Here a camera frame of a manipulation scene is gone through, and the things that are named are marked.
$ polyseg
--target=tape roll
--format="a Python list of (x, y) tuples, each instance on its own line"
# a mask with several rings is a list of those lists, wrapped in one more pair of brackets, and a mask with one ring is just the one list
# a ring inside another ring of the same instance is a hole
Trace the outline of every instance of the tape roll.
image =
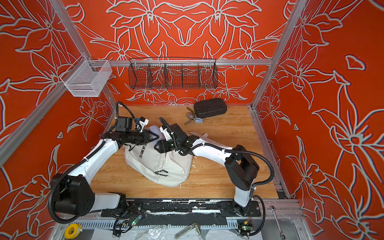
[(78, 223), (73, 223), (65, 229), (64, 237), (66, 239), (73, 239), (81, 232), (81, 226)]

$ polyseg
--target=wire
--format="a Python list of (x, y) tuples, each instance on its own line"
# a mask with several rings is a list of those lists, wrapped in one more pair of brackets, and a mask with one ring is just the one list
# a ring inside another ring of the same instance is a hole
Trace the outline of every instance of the wire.
[[(130, 211), (130, 210), (132, 211), (132, 213), (129, 214), (128, 216), (125, 216), (125, 217), (124, 217), (124, 215), (127, 214), (128, 211)], [(122, 234), (122, 230), (121, 230), (122, 225), (123, 225), (125, 222), (127, 222), (127, 221), (128, 221), (128, 223), (129, 223), (129, 221), (131, 220), (131, 218), (132, 218), (132, 216), (135, 214), (135, 212), (136, 212), (136, 207), (135, 207), (135, 206), (128, 207), (127, 210), (126, 210), (125, 212), (123, 212), (122, 214), (120, 214), (119, 216), (116, 216), (116, 215), (114, 215), (114, 214), (111, 214), (111, 213), (109, 213), (109, 212), (104, 211), (105, 214), (107, 214), (108, 216), (111, 216), (111, 217), (113, 217), (113, 218), (116, 219), (115, 223), (113, 224), (113, 235), (119, 237), (119, 236)], [(121, 224), (119, 224), (119, 226), (118, 226), (118, 221), (119, 221), (119, 220), (125, 220), (125, 221), (123, 221), (123, 222), (122, 222)]]
[(136, 146), (136, 144), (134, 144), (133, 147), (132, 147), (131, 145), (126, 144), (126, 143), (123, 143), (123, 145), (125, 145), (125, 146), (129, 146), (129, 150), (128, 150), (128, 152), (132, 151), (132, 150), (135, 148), (135, 146)]
[[(90, 159), (91, 157), (93, 157), (104, 145), (105, 145), (106, 141), (104, 140), (93, 152), (91, 152), (88, 156), (87, 156), (87, 159)], [(80, 165), (82, 165), (83, 163), (85, 163), (87, 161), (86, 158), (84, 158), (83, 160), (81, 160), (79, 163), (73, 165), (71, 168), (69, 168), (67, 171), (65, 171), (60, 177), (59, 179), (55, 182), (55, 184), (51, 187), (51, 192), (48, 196), (48, 200), (47, 200), (47, 205), (48, 205), (48, 212), (49, 214), (51, 215), (52, 219), (55, 220), (56, 222), (58, 223), (62, 223), (62, 224), (67, 224), (67, 223), (70, 223), (74, 220), (76, 220), (78, 217), (80, 217), (79, 215), (76, 215), (70, 219), (62, 219), (60, 218), (58, 215), (56, 215), (56, 212), (55, 212), (55, 202), (53, 201), (53, 195), (56, 191), (56, 189), (58, 188), (58, 186), (60, 185), (61, 181), (63, 181), (63, 179), (70, 173), (72, 172), (74, 169), (76, 169), (77, 167), (79, 167)]]
[[(220, 151), (223, 150), (222, 147), (216, 146), (216, 145), (211, 144), (211, 143), (207, 143), (207, 142), (206, 142), (204, 145), (205, 145), (205, 146), (209, 146), (209, 147), (216, 148), (216, 149), (218, 149), (218, 150), (220, 150)], [(181, 153), (181, 152), (179, 152), (179, 154), (180, 154), (181, 156), (186, 156), (186, 155), (188, 155), (190, 152), (192, 152), (193, 150), (195, 150), (196, 148), (198, 148), (198, 147), (202, 147), (202, 146), (203, 146), (202, 143), (197, 144), (197, 145), (193, 146), (191, 149), (189, 149), (187, 152), (185, 152), (185, 153)], [(275, 171), (274, 171), (274, 169), (273, 169), (272, 164), (268, 161), (268, 159), (266, 159), (264, 156), (262, 156), (262, 155), (260, 155), (260, 154), (258, 154), (258, 153), (251, 152), (251, 151), (230, 150), (230, 149), (226, 149), (224, 152), (227, 152), (227, 153), (250, 154), (250, 155), (253, 155), (253, 156), (255, 156), (255, 157), (260, 158), (261, 160), (263, 160), (263, 161), (267, 164), (267, 166), (268, 166), (268, 168), (269, 168), (269, 171), (270, 171), (269, 178), (268, 178), (267, 180), (264, 180), (264, 181), (261, 181), (261, 182), (254, 182), (254, 183), (252, 184), (252, 187), (256, 187), (256, 186), (258, 186), (258, 185), (267, 184), (267, 183), (271, 182), (271, 181), (273, 180), (273, 178), (275, 177)]]
[(125, 106), (124, 105), (124, 103), (122, 103), (122, 102), (120, 102), (120, 101), (117, 101), (116, 102), (116, 121), (115, 121), (115, 124), (114, 125), (112, 125), (111, 127), (110, 127), (110, 131), (112, 131), (115, 127), (116, 127), (116, 125), (117, 125), (117, 123), (118, 123), (118, 117), (119, 117), (119, 104), (121, 104), (130, 114), (131, 114), (131, 117), (133, 118), (133, 120), (137, 123), (137, 125), (138, 125), (138, 129), (135, 129), (135, 131), (136, 132), (140, 132), (141, 130), (142, 130), (142, 126), (141, 126), (141, 124), (140, 124), (140, 122), (139, 122), (139, 120), (137, 119), (137, 118), (135, 118), (135, 116), (133, 115), (133, 113), (130, 111), (130, 109), (129, 108), (127, 108), (127, 106)]
[[(253, 235), (258, 234), (258, 233), (262, 230), (262, 228), (263, 228), (263, 226), (264, 226), (264, 223), (265, 223), (265, 205), (264, 205), (264, 202), (263, 202), (262, 198), (259, 197), (258, 195), (253, 195), (253, 198), (255, 198), (255, 197), (258, 198), (258, 199), (260, 200), (261, 204), (262, 204), (262, 208), (263, 208), (263, 219), (262, 219), (262, 223), (261, 223), (260, 227), (259, 227), (256, 231), (250, 233), (249, 236), (253, 236)], [(241, 234), (242, 236), (247, 236), (247, 234), (245, 234), (245, 233), (243, 233), (243, 232), (240, 232), (240, 234)]]
[[(160, 122), (161, 122), (163, 125), (167, 126), (168, 129), (171, 131), (169, 123), (167, 123), (167, 121), (166, 121), (164, 118), (159, 118), (159, 120), (160, 120)], [(171, 134), (171, 135), (172, 135), (173, 144), (175, 145), (176, 152), (177, 152), (177, 151), (179, 151), (179, 147), (178, 147), (177, 144), (176, 144), (175, 134)]]

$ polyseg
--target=black wire basket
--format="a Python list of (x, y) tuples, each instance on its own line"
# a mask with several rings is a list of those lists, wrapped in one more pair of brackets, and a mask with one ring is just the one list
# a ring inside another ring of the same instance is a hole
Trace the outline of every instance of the black wire basket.
[(129, 86), (133, 89), (215, 89), (215, 59), (172, 58), (158, 61), (130, 59)]

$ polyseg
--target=wooden tabletop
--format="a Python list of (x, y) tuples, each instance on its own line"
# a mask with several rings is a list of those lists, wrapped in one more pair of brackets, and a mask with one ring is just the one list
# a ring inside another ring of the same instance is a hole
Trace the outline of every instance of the wooden tabletop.
[[(203, 123), (189, 123), (186, 106), (128, 106), (135, 117), (149, 120), (148, 126), (161, 126), (159, 117), (169, 124), (177, 123), (184, 132), (208, 133), (208, 138), (224, 145), (235, 147), (237, 144), (247, 150), (262, 154), (253, 123), (246, 106), (228, 106), (225, 114), (205, 118)], [(130, 116), (123, 107), (119, 116)], [(269, 177), (267, 165), (254, 157), (260, 166), (256, 181)], [(233, 198), (235, 186), (231, 182), (224, 166), (204, 157), (192, 158), (188, 179), (177, 187), (156, 184), (136, 172), (125, 162), (124, 152), (119, 149), (97, 172), (91, 183), (95, 193), (122, 192), (127, 197), (137, 198)], [(278, 198), (271, 182), (257, 187), (255, 194), (262, 198)]]

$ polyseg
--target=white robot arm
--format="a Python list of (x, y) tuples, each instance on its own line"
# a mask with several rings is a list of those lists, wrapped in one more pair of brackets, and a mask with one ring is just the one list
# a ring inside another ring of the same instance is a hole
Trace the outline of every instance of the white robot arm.
[[(48, 197), (48, 210), (51, 217), (59, 223), (69, 223), (79, 216), (102, 209), (126, 209), (125, 195), (121, 193), (94, 194), (90, 183), (107, 159), (123, 144), (146, 144), (159, 138), (158, 135), (143, 127), (148, 120), (137, 119), (138, 130), (130, 130), (133, 120), (118, 116), (114, 127), (101, 135), (101, 140), (84, 159), (64, 174), (56, 174), (51, 181), (51, 193)], [(256, 153), (246, 151), (242, 146), (235, 148), (217, 146), (197, 136), (187, 136), (177, 124), (170, 126), (160, 118), (161, 131), (166, 139), (158, 141), (155, 149), (160, 153), (179, 151), (181, 155), (194, 154), (206, 157), (227, 168), (232, 182), (236, 186), (234, 201), (239, 208), (245, 208), (252, 198), (256, 184), (261, 185), (273, 179), (273, 169), (268, 180), (254, 183), (259, 166), (250, 156)], [(75, 215), (71, 219), (61, 219), (55, 212)]]

